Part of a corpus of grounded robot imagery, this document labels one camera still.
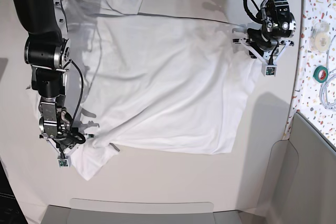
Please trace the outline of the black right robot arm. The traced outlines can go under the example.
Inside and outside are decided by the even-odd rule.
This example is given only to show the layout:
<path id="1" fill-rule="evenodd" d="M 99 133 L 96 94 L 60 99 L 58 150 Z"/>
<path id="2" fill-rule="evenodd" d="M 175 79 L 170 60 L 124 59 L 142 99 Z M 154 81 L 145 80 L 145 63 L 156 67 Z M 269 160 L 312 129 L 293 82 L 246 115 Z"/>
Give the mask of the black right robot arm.
<path id="1" fill-rule="evenodd" d="M 31 65 L 31 88 L 40 95 L 41 137 L 54 143 L 61 159 L 66 149 L 86 139 L 73 127 L 74 117 L 64 106 L 70 44 L 61 0 L 13 0 L 21 25 L 28 32 L 24 60 Z"/>

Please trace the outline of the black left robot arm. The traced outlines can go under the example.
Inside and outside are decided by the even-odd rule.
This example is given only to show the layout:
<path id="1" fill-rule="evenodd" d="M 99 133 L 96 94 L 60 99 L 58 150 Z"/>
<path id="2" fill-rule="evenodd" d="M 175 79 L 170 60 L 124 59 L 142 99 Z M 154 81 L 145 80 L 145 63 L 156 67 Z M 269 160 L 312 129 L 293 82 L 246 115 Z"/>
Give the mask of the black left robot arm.
<path id="1" fill-rule="evenodd" d="M 295 18 L 287 0 L 262 0 L 256 15 L 248 8 L 247 1 L 243 0 L 244 11 L 253 22 L 261 25 L 259 29 L 247 29 L 247 44 L 272 65 L 279 46 L 296 30 Z"/>

